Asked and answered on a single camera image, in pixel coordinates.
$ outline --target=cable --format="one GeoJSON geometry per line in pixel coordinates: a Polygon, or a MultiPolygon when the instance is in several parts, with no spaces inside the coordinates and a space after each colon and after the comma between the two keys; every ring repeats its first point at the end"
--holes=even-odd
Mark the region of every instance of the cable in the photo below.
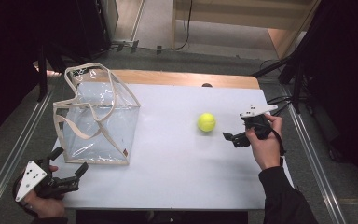
{"type": "Polygon", "coordinates": [[[190,37],[190,21],[191,21],[191,12],[193,10],[193,0],[190,1],[190,9],[188,11],[188,19],[187,19],[187,30],[186,30],[186,41],[185,41],[185,44],[182,45],[182,47],[180,48],[176,48],[176,49],[173,49],[173,50],[180,50],[182,49],[188,42],[188,38],[190,37]]]}
{"type": "Polygon", "coordinates": [[[274,100],[278,100],[278,99],[282,99],[282,98],[291,98],[292,96],[289,96],[289,95],[285,95],[285,96],[278,96],[278,97],[275,97],[275,98],[272,98],[270,100],[267,101],[267,103],[269,105],[273,105],[271,102],[274,101],[274,100]]]}
{"type": "Polygon", "coordinates": [[[281,109],[277,110],[272,116],[279,116],[282,111],[291,104],[292,102],[288,102],[286,105],[284,105],[281,109]]]}
{"type": "Polygon", "coordinates": [[[275,137],[277,138],[278,140],[278,143],[279,143],[279,146],[280,146],[280,166],[283,166],[283,157],[284,156],[284,153],[286,153],[286,150],[284,150],[284,147],[283,147],[283,141],[281,139],[281,136],[270,126],[270,125],[266,125],[266,124],[262,124],[262,123],[252,123],[252,126],[253,127],[259,127],[261,129],[265,129],[265,130],[268,130],[268,135],[269,135],[269,132],[273,132],[275,137]]]}
{"type": "Polygon", "coordinates": [[[272,60],[272,59],[270,59],[270,60],[265,60],[264,62],[262,62],[262,63],[260,64],[258,70],[261,70],[261,67],[263,66],[264,63],[270,62],[270,61],[276,61],[276,60],[272,60]]]}
{"type": "Polygon", "coordinates": [[[291,102],[292,101],[292,98],[283,98],[279,101],[274,101],[274,102],[271,102],[269,103],[269,105],[277,105],[277,104],[280,104],[280,103],[283,103],[283,102],[291,102]]]}

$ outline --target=person's hand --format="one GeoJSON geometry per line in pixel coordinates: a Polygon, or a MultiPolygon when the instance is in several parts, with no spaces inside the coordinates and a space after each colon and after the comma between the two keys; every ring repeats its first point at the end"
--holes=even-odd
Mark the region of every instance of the person's hand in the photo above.
{"type": "MultiPolygon", "coordinates": [[[[57,170],[57,166],[50,166],[50,171],[54,172],[57,170]]],[[[39,218],[64,217],[65,215],[65,207],[62,200],[39,198],[34,190],[31,190],[25,196],[24,201],[31,206],[39,218]]]]}
{"type": "MultiPolygon", "coordinates": [[[[279,136],[281,135],[282,118],[266,114],[266,118],[271,122],[271,127],[279,136]]],[[[271,132],[267,139],[259,140],[255,135],[254,128],[246,130],[246,137],[252,145],[255,161],[262,170],[280,165],[280,145],[274,133],[271,132]]]]}

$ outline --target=black cable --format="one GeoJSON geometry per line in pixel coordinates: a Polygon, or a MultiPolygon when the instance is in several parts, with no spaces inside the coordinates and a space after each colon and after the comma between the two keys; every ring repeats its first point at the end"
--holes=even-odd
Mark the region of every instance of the black cable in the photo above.
{"type": "Polygon", "coordinates": [[[270,62],[270,61],[276,61],[276,60],[265,60],[264,62],[262,62],[261,64],[260,64],[260,66],[258,67],[258,70],[261,70],[261,67],[263,66],[263,64],[264,63],[266,63],[266,62],[270,62]]]}
{"type": "Polygon", "coordinates": [[[271,126],[266,126],[265,124],[260,124],[260,123],[252,123],[252,126],[258,126],[262,129],[266,129],[266,130],[269,130],[271,132],[274,133],[276,139],[278,140],[278,143],[279,143],[279,147],[280,147],[280,165],[282,166],[283,165],[283,155],[284,153],[286,153],[286,150],[284,150],[284,147],[283,147],[283,141],[281,139],[281,136],[274,130],[271,128],[271,126]]]}
{"type": "Polygon", "coordinates": [[[283,103],[283,102],[291,102],[292,101],[292,98],[291,97],[288,97],[288,98],[283,98],[279,101],[274,101],[274,102],[270,102],[268,103],[269,105],[277,105],[277,104],[280,104],[280,103],[283,103]]]}
{"type": "Polygon", "coordinates": [[[192,12],[192,10],[193,10],[193,0],[190,1],[190,9],[188,11],[187,32],[186,32],[185,44],[183,44],[182,47],[176,48],[176,49],[173,49],[173,50],[180,50],[187,44],[188,38],[190,37],[190,21],[191,21],[191,12],[192,12]]]}
{"type": "Polygon", "coordinates": [[[267,101],[267,104],[270,104],[270,102],[272,102],[272,101],[274,101],[274,100],[282,99],[282,98],[291,99],[292,96],[289,96],[289,95],[278,96],[278,97],[275,97],[275,98],[272,98],[272,99],[268,100],[268,101],[267,101]]]}
{"type": "Polygon", "coordinates": [[[187,40],[189,39],[189,21],[190,21],[190,18],[187,19],[187,28],[186,28],[186,21],[183,20],[183,28],[185,29],[185,33],[186,33],[186,43],[188,44],[187,40]]]}
{"type": "Polygon", "coordinates": [[[282,111],[283,111],[287,106],[289,106],[291,103],[292,103],[292,102],[289,102],[289,103],[287,103],[286,105],[284,105],[281,109],[277,110],[272,116],[279,116],[279,115],[282,113],[282,111]]]}

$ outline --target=gray floor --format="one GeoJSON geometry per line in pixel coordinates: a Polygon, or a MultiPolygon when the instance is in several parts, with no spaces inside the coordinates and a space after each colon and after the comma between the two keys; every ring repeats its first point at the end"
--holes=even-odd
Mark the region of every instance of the gray floor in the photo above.
{"type": "MultiPolygon", "coordinates": [[[[165,6],[164,4],[169,4],[169,2],[171,1],[146,0],[145,10],[136,35],[136,38],[140,41],[140,47],[152,49],[155,48],[156,45],[163,47],[170,45],[170,37],[167,37],[166,34],[168,33],[168,35],[170,35],[171,33],[166,32],[165,28],[161,26],[158,27],[155,22],[152,22],[158,21],[156,18],[147,18],[147,14],[156,16],[156,14],[150,12],[152,8],[165,6]],[[152,27],[147,27],[147,24],[157,26],[160,33],[153,30],[152,27]]],[[[189,46],[185,48],[184,52],[166,50],[157,55],[155,51],[149,49],[138,49],[133,54],[131,54],[128,49],[124,49],[121,52],[111,50],[102,54],[95,62],[102,63],[111,69],[144,69],[247,75],[260,69],[261,65],[264,67],[269,63],[273,63],[273,61],[270,61],[263,64],[265,60],[276,60],[276,55],[273,53],[273,48],[266,30],[244,28],[247,30],[246,36],[244,34],[237,36],[237,34],[234,33],[237,32],[236,28],[238,27],[220,27],[219,25],[219,28],[216,28],[216,30],[223,29],[223,31],[219,32],[222,34],[214,34],[213,36],[219,37],[213,40],[210,35],[208,35],[208,39],[203,39],[202,33],[196,32],[202,31],[203,29],[205,32],[214,32],[215,30],[212,24],[200,23],[196,25],[199,27],[205,26],[205,28],[197,28],[194,29],[195,32],[191,32],[189,46]]],[[[177,28],[179,29],[180,27],[183,27],[182,21],[178,21],[177,28]]],[[[178,41],[183,41],[183,37],[183,35],[180,37],[180,34],[178,34],[178,41]]],[[[278,84],[276,78],[279,74],[279,70],[275,70],[259,79],[260,87],[265,92],[267,99],[282,95],[282,86],[278,84]]],[[[56,136],[51,121],[51,102],[61,100],[64,83],[62,79],[59,79],[56,84],[54,84],[55,82],[52,78],[49,81],[49,88],[51,91],[54,91],[54,94],[45,111],[45,116],[39,120],[31,140],[26,145],[25,152],[19,161],[19,167],[12,171],[14,175],[20,172],[21,167],[24,166],[26,161],[39,158],[48,153],[55,142],[56,136]]],[[[16,141],[21,135],[21,131],[26,125],[28,118],[30,118],[34,108],[37,106],[35,101],[37,94],[38,91],[37,88],[35,88],[22,101],[21,105],[19,105],[0,129],[0,171],[13,147],[16,145],[16,141]]],[[[331,161],[328,156],[327,144],[314,118],[307,113],[303,105],[301,105],[301,112],[301,117],[304,120],[310,139],[325,170],[329,183],[337,196],[347,223],[358,223],[358,169],[350,163],[336,163],[331,161]]],[[[288,111],[284,111],[282,116],[284,119],[284,143],[288,150],[287,162],[289,169],[293,170],[292,176],[295,180],[295,186],[299,187],[304,193],[319,222],[332,223],[319,186],[315,181],[310,181],[310,179],[314,178],[313,172],[306,162],[307,156],[304,153],[304,148],[302,147],[292,118],[288,111]]],[[[7,186],[2,186],[4,189],[1,192],[2,195],[0,195],[0,223],[29,223],[32,219],[24,215],[11,199],[11,183],[12,179],[8,181],[7,186]]],[[[75,223],[73,211],[68,211],[68,215],[72,223],[75,223]]],[[[249,215],[250,223],[262,223],[262,211],[251,211],[249,215]]]]}

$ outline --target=wooden table edge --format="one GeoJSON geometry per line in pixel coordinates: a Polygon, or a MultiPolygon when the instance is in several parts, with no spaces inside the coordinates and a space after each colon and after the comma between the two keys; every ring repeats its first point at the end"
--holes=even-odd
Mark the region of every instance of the wooden table edge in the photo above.
{"type": "Polygon", "coordinates": [[[257,78],[234,75],[181,73],[145,70],[112,70],[123,82],[131,84],[202,86],[219,88],[260,89],[257,78]]]}

